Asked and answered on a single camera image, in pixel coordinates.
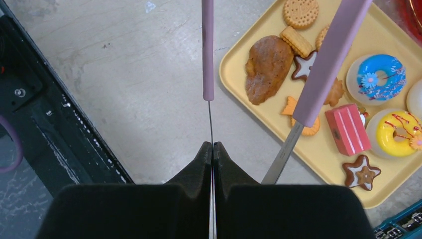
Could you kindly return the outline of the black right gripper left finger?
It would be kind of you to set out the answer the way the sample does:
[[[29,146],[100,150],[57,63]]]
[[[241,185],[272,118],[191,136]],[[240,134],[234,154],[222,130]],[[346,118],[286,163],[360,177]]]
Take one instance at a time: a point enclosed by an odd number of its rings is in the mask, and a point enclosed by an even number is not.
[[[212,144],[161,185],[79,184],[63,188],[39,239],[207,239]]]

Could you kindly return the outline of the blue glazed donut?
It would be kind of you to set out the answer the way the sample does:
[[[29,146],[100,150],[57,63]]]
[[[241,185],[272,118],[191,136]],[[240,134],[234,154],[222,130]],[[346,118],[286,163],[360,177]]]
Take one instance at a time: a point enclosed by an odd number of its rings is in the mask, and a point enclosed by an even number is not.
[[[403,90],[407,84],[406,68],[392,55],[364,55],[351,64],[345,84],[355,101],[379,106]]]

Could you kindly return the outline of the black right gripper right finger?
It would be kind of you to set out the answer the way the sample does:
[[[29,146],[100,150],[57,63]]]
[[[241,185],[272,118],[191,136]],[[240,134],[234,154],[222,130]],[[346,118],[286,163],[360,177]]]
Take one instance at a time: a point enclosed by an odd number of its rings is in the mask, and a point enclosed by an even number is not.
[[[219,239],[372,239],[360,200],[333,185],[262,185],[213,146]]]

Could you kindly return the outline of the yellow glazed donut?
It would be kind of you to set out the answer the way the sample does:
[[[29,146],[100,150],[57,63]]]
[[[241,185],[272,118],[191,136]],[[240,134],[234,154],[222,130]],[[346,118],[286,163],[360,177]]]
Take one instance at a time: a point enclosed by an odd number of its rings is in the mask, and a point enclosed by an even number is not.
[[[373,154],[387,159],[408,157],[422,150],[422,120],[399,109],[376,113],[366,131]]]

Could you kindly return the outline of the pink handled metal tongs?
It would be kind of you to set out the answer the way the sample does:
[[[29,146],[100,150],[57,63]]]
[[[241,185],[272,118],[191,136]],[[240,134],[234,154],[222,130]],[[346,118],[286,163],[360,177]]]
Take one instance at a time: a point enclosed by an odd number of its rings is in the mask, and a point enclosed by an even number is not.
[[[296,120],[262,182],[275,184],[304,129],[318,116],[323,102],[371,5],[370,0],[343,0],[331,22],[324,45],[310,71],[293,113]],[[214,100],[213,1],[202,1],[203,99]]]

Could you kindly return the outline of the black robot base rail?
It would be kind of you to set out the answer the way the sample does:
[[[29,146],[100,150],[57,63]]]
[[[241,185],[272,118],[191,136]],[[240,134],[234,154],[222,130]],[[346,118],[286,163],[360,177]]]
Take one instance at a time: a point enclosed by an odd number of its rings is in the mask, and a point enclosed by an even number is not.
[[[24,161],[52,196],[71,184],[132,183],[5,1],[0,113],[21,139]]]

